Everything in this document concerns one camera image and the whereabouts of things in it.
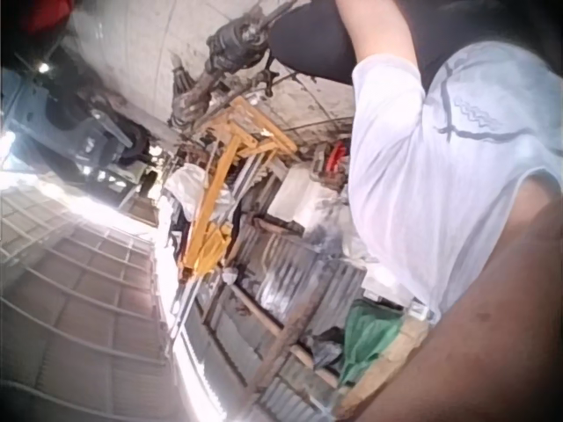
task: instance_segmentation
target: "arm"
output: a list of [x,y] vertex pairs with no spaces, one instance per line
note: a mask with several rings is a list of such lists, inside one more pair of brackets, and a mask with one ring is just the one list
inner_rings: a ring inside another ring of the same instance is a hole
[[493,260],[359,421],[561,420],[563,201]]
[[394,0],[336,0],[358,62],[394,55],[416,66],[413,38]]

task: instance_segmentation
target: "white t-shirt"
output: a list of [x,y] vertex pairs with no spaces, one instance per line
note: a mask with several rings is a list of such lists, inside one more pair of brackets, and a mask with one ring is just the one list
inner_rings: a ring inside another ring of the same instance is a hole
[[356,228],[438,318],[483,270],[523,180],[545,172],[561,186],[561,80],[496,41],[455,53],[426,96],[419,71],[390,55],[353,79]]

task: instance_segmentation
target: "wooden post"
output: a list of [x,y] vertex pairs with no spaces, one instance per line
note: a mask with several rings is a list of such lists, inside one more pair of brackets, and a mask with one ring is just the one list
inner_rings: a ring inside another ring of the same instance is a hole
[[246,395],[239,410],[233,415],[233,420],[245,417],[252,405],[258,401],[262,392],[272,383],[277,373],[282,368],[291,346],[307,328],[307,325],[315,315],[318,305],[325,297],[329,287],[330,276],[333,273],[333,261],[319,260],[312,269],[310,284],[312,291],[301,303],[295,306],[288,316],[285,324],[275,342],[268,349],[262,363],[256,370],[256,374],[246,387]]

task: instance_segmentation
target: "mechanical part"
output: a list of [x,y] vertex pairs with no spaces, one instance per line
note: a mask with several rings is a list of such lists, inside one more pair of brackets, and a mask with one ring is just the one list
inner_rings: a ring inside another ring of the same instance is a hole
[[254,75],[252,79],[249,79],[246,84],[241,85],[236,90],[233,90],[227,97],[223,98],[223,100],[219,102],[219,104],[215,105],[211,110],[209,110],[208,113],[197,120],[193,124],[192,129],[188,131],[187,134],[192,135],[197,129],[216,117],[217,114],[220,113],[224,108],[228,107],[233,99],[243,95],[245,92],[256,88],[259,84],[266,84],[266,96],[268,98],[271,98],[274,95],[274,92],[272,91],[272,88],[274,86],[274,79],[280,75],[279,73],[270,70],[270,66],[272,66],[273,61],[274,57],[270,55],[267,59],[266,66],[262,71]]
[[196,84],[176,54],[172,54],[172,66],[174,85],[171,122],[175,127],[186,129],[208,110],[211,88],[221,75],[219,72],[203,72]]
[[[207,40],[209,58],[197,81],[184,69],[180,58],[172,55],[173,126],[182,130],[189,129],[196,120],[205,115],[211,101],[211,92],[221,77],[227,73],[234,74],[241,69],[249,69],[262,60],[267,50],[268,26],[288,11],[295,2],[296,0],[291,0],[282,4],[267,16],[264,16],[260,7],[254,7],[242,17],[220,27]],[[272,60],[268,60],[269,73],[260,72],[258,78],[270,86],[267,88],[267,94],[272,93],[271,84],[275,77],[274,72],[269,71]],[[251,84],[245,90],[248,91],[252,87]]]

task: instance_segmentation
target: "black cloth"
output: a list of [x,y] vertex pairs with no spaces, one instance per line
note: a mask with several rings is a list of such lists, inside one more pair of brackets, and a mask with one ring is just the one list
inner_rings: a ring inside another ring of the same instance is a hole
[[[425,90],[456,51],[481,40],[509,40],[539,51],[522,16],[492,1],[398,0],[413,35]],[[269,34],[274,57],[307,76],[352,83],[354,49],[335,0],[313,0],[279,18]]]

